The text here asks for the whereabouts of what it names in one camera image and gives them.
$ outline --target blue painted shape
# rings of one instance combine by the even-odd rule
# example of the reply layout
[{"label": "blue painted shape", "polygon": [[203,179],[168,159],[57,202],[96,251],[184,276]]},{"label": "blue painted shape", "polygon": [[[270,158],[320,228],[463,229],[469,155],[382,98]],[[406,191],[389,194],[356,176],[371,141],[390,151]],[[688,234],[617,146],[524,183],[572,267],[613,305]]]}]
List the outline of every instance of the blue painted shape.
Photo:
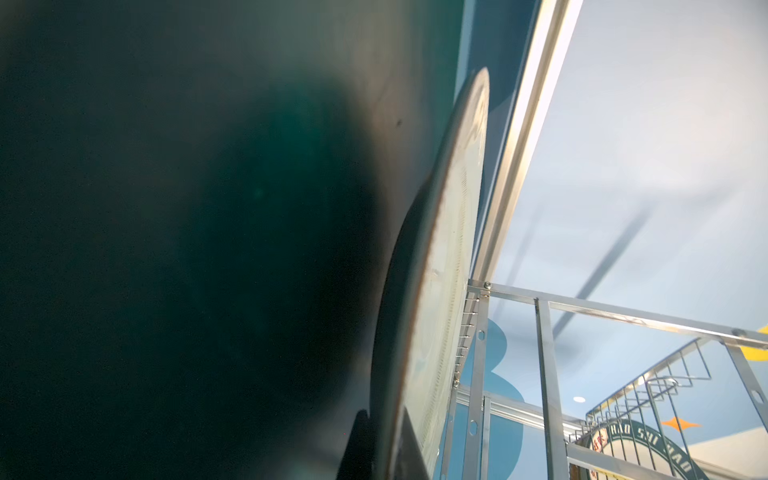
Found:
[{"label": "blue painted shape", "polygon": [[[506,396],[510,399],[523,401],[520,392],[507,380],[496,375],[492,370],[502,361],[507,351],[507,337],[502,329],[492,320],[488,321],[488,345],[485,351],[484,390]],[[461,383],[469,385],[472,381],[472,361],[475,356],[475,344],[469,349],[467,362],[462,373]],[[460,480],[464,464],[464,446],[467,429],[468,408],[456,406],[455,427],[453,431],[453,446],[448,470],[449,480]],[[497,416],[491,416],[491,440],[488,457],[488,480],[507,480],[517,465],[522,448],[523,425]],[[433,478],[440,478],[442,451],[445,442],[440,445],[440,455],[435,467]]]}]

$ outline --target white ceiling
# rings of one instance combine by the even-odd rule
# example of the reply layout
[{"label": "white ceiling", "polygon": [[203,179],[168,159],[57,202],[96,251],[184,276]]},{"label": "white ceiling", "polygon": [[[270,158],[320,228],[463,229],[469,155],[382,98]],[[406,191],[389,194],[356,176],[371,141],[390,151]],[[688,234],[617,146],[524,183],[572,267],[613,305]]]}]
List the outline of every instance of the white ceiling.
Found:
[{"label": "white ceiling", "polygon": [[[768,2],[585,0],[493,281],[575,296],[645,207],[592,300],[768,323]],[[491,318],[509,342],[495,372],[540,404],[532,308],[494,300]],[[558,338],[564,411],[583,416],[689,339],[576,316]],[[691,429],[700,440],[756,426],[726,367],[714,405],[735,418]]]}]

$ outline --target aluminum frame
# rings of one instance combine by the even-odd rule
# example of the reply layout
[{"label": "aluminum frame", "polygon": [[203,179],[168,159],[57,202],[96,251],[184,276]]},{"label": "aluminum frame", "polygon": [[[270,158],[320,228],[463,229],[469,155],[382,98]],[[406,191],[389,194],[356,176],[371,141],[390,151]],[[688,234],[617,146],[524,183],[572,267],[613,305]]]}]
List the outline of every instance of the aluminum frame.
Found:
[{"label": "aluminum frame", "polygon": [[[469,405],[467,420],[467,433],[464,452],[464,471],[462,480],[485,480],[488,474],[488,446],[490,436],[490,415],[493,413],[493,400],[490,394],[483,392],[483,380],[485,374],[485,337],[479,338],[479,333],[488,328],[488,302],[490,296],[516,302],[528,303],[536,309],[536,330],[538,340],[539,369],[541,374],[541,419],[545,431],[545,443],[547,448],[547,476],[549,480],[568,480],[568,466],[577,465],[590,470],[596,470],[608,475],[626,478],[628,480],[670,480],[674,477],[656,472],[652,469],[635,465],[620,458],[592,452],[589,449],[575,444],[567,444],[565,438],[568,434],[568,422],[564,424],[561,411],[560,393],[557,377],[557,366],[554,357],[554,336],[552,332],[550,309],[565,312],[580,313],[588,316],[609,319],[622,323],[630,323],[645,326],[652,329],[660,329],[667,332],[693,335],[704,339],[714,339],[724,344],[733,360],[739,377],[752,400],[755,409],[768,431],[768,397],[744,358],[741,346],[758,349],[768,349],[768,335],[759,332],[733,329],[714,323],[697,322],[675,316],[661,315],[659,313],[644,312],[642,310],[628,309],[621,306],[607,305],[604,303],[580,300],[576,298],[554,295],[551,293],[526,290],[513,286],[492,285],[488,282],[480,282],[470,279],[467,288],[468,295],[474,293],[479,296],[477,332],[474,335],[475,357],[472,366],[472,384],[469,388],[469,397],[466,399]],[[461,364],[457,363],[456,375],[461,374]],[[465,399],[465,393],[458,385],[452,390],[452,398],[458,401]],[[452,402],[451,408],[455,411],[456,402]],[[530,415],[530,406],[526,408],[526,415]],[[516,410],[509,414],[516,416]],[[470,431],[472,422],[476,424],[475,434]],[[449,447],[443,456],[444,473],[447,475],[449,462]]]}]

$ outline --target metal frame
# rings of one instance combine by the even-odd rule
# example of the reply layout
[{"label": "metal frame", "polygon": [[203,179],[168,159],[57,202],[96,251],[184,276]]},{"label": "metal frame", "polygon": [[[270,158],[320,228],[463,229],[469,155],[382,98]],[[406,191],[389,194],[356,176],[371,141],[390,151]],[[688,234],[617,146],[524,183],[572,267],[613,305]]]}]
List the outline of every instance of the metal frame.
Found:
[{"label": "metal frame", "polygon": [[[545,431],[545,442],[547,447],[547,474],[549,480],[568,480],[569,464],[629,480],[670,480],[673,478],[652,469],[627,462],[626,459],[593,452],[584,447],[566,442],[566,437],[569,436],[569,430],[574,431],[583,428],[584,424],[579,421],[573,422],[573,419],[567,419],[565,423],[563,421],[557,366],[554,357],[554,336],[552,333],[550,309],[581,313],[617,322],[660,329],[667,332],[700,336],[704,339],[714,339],[723,343],[728,348],[728,353],[733,360],[733,364],[755,405],[755,409],[760,415],[760,419],[763,421],[763,425],[768,431],[768,404],[766,404],[766,402],[768,402],[768,397],[766,397],[762,388],[757,383],[749,363],[744,357],[741,348],[739,348],[741,346],[749,346],[759,349],[768,349],[768,335],[764,333],[732,329],[727,326],[713,323],[697,322],[695,320],[675,316],[660,315],[658,313],[633,310],[620,306],[591,302],[589,300],[580,300],[550,293],[537,292],[534,290],[525,290],[513,286],[491,285],[488,282],[482,283],[477,280],[469,280],[467,293],[468,298],[474,298],[472,294],[478,296],[478,299],[475,300],[478,304],[478,310],[476,312],[478,334],[474,335],[476,344],[474,364],[472,366],[472,383],[469,387],[468,399],[466,398],[465,389],[459,388],[458,381],[454,384],[452,390],[452,399],[456,398],[457,402],[461,403],[466,401],[469,405],[462,480],[477,480],[478,475],[481,480],[485,480],[488,474],[490,415],[494,413],[494,402],[491,394],[483,392],[483,377],[485,374],[485,332],[488,328],[488,302],[490,296],[533,304],[536,309],[536,330],[539,369],[541,374],[541,398],[544,407],[541,409],[541,414],[539,416],[539,411],[535,411],[536,407],[517,402],[523,406],[520,408],[521,406],[516,405],[514,401],[506,399],[504,405],[502,405],[506,407],[506,410],[496,407],[495,411],[506,414],[506,418],[511,418],[515,421],[519,421],[518,418],[527,418],[533,426],[537,427],[540,425],[538,419],[540,418],[543,420],[543,429]],[[695,344],[696,347],[698,347],[698,343],[691,343],[681,349],[681,351],[684,349],[687,351],[693,348],[690,347],[692,344]],[[680,355],[682,357],[681,351],[673,353],[673,356]],[[660,371],[664,367],[668,368],[668,360],[669,357],[652,367],[649,372]],[[457,362],[457,375],[460,375],[461,373],[460,367],[461,363]],[[648,402],[650,402],[655,410],[654,397],[668,393],[668,390],[671,388],[677,388],[677,383],[675,383],[675,386],[667,388],[667,390],[665,390],[665,386],[662,385],[660,386],[660,392],[655,393],[652,391],[653,387],[650,380],[651,379],[646,379],[644,384],[648,394]],[[664,381],[665,379],[661,378],[655,380]],[[633,388],[632,390],[634,390],[634,394],[637,397],[637,389]],[[627,387],[625,386],[623,389],[617,391],[611,397],[606,399],[605,402],[608,402],[608,405],[610,406],[610,402],[612,401],[616,404],[617,409],[620,394],[624,397],[625,403],[627,402],[626,393]],[[636,398],[636,400],[638,404],[641,402],[639,397]],[[453,412],[455,411],[455,404],[457,402],[452,401],[450,409],[452,409]],[[473,422],[476,424],[475,434],[472,434],[470,430],[470,425]],[[449,434],[446,433],[446,443],[448,440]],[[446,475],[448,472],[447,465],[449,463],[449,455],[450,449],[448,447],[445,449],[442,459],[443,472]]]}]

